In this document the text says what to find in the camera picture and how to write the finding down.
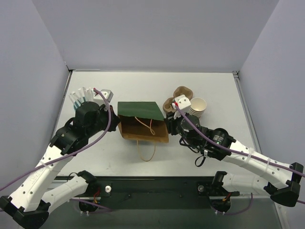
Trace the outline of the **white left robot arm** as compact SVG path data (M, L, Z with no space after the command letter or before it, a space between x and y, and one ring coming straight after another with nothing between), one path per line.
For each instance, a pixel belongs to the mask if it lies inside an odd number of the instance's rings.
M51 191L48 187L81 149L92 146L92 136L115 131L119 122L111 105L82 103L75 116L57 130L35 170L14 192L0 198L0 208L24 229L39 229L66 201L80 194L95 194L97 178L85 170Z

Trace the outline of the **blue straw holder cup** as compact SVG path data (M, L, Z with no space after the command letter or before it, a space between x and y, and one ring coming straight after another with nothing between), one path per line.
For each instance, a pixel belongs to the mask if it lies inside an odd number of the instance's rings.
M79 108L81 106L82 102L79 100L76 100L73 104L73 108L76 111L77 108Z

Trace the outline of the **green paper bag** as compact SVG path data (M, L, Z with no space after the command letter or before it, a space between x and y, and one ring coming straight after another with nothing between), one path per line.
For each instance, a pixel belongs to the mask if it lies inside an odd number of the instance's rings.
M140 159L149 162L155 155L156 144L169 142L169 134L164 116L156 102L120 101L117 103L117 115L120 119L119 130L125 140L134 140ZM139 142L154 144L151 157L145 159L140 152Z

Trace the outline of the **stack of paper cups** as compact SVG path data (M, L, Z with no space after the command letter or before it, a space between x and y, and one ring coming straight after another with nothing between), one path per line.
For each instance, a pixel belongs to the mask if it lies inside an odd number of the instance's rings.
M191 102L191 106L189 109L189 114L200 118L207 108L206 101L202 98L196 97L196 98L192 98L190 102Z

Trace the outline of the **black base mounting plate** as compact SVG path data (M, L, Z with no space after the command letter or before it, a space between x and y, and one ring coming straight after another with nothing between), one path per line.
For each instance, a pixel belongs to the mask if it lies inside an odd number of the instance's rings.
M205 209L209 199L229 195L214 177L97 177L84 194L112 210L119 209Z

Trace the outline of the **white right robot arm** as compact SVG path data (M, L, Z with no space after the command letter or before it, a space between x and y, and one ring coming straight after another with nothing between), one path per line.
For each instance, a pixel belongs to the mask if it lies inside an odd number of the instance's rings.
M213 158L239 166L251 175L237 175L218 171L211 183L212 191L252 193L269 196L277 204L294 207L299 201L303 165L273 160L246 147L228 134L225 129L209 129L201 126L193 115L166 115L165 123L169 134L179 135L180 145L200 153L203 159Z

